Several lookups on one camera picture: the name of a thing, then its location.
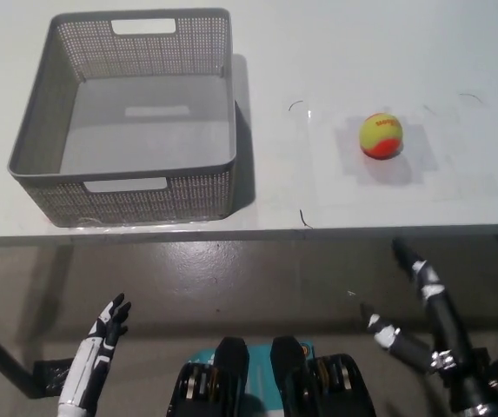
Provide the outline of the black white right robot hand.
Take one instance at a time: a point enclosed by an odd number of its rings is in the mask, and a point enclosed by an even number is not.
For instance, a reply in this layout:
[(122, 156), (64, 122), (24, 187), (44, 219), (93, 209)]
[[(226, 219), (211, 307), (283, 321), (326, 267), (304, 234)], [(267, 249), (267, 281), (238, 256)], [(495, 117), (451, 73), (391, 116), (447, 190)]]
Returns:
[(375, 342), (390, 355), (421, 374), (438, 374), (449, 392), (454, 414), (483, 416), (498, 408), (498, 389), (487, 377), (455, 304), (432, 264), (403, 239), (391, 244), (399, 268), (415, 286), (435, 341), (429, 347), (374, 309), (361, 305), (362, 319)]

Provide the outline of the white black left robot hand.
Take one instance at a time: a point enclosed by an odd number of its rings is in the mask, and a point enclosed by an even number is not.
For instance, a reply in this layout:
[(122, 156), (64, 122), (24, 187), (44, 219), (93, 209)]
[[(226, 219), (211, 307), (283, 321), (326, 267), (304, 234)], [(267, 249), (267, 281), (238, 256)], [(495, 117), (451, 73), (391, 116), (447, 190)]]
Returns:
[(59, 396), (57, 416), (94, 416), (107, 380), (131, 303), (119, 294), (98, 315), (87, 337), (79, 345)]

